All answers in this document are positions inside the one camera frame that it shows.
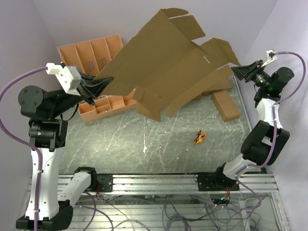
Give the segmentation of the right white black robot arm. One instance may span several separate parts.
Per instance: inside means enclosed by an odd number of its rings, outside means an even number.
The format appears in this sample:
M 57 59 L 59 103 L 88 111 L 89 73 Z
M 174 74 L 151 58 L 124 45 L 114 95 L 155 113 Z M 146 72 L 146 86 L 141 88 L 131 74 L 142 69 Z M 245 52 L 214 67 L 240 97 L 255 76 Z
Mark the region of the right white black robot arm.
M 272 165 L 289 140 L 290 133 L 283 129 L 278 115 L 281 92 L 294 77 L 288 67 L 281 67 L 272 75 L 265 72 L 267 62 L 255 61 L 250 65 L 232 67 L 239 80 L 253 81 L 258 87 L 254 96 L 259 121 L 244 140 L 240 154 L 215 172 L 200 172 L 195 181 L 200 192 L 239 190 L 236 178 L 253 167 Z

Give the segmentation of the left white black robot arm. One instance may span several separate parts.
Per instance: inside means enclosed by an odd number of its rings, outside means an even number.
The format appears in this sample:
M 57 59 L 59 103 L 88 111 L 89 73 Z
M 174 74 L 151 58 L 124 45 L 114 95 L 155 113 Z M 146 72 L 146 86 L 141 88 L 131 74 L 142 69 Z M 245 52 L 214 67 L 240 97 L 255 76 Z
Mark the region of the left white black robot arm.
M 95 168 L 78 167 L 65 189 L 60 193 L 57 190 L 68 127 L 63 113 L 78 107 L 81 101 L 93 105 L 94 99 L 113 81 L 113 77 L 94 78 L 82 73 L 77 95 L 64 90 L 45 91 L 37 86 L 26 86 L 20 91 L 21 114 L 30 119 L 28 135 L 33 173 L 27 210 L 16 221 L 18 230 L 65 230 L 72 221 L 73 207 L 81 194 L 101 189 Z

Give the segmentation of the large cardboard box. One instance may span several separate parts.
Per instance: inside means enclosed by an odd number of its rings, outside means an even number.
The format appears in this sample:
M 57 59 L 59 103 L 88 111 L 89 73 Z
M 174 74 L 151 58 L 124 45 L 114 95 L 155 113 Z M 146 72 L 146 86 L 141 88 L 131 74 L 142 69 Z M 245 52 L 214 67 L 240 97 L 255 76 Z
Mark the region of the large cardboard box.
M 229 42 L 205 36 L 193 15 L 180 8 L 160 9 L 96 76 L 112 77 L 104 95 L 133 94 L 137 112 L 160 121 L 232 75 L 239 65 Z

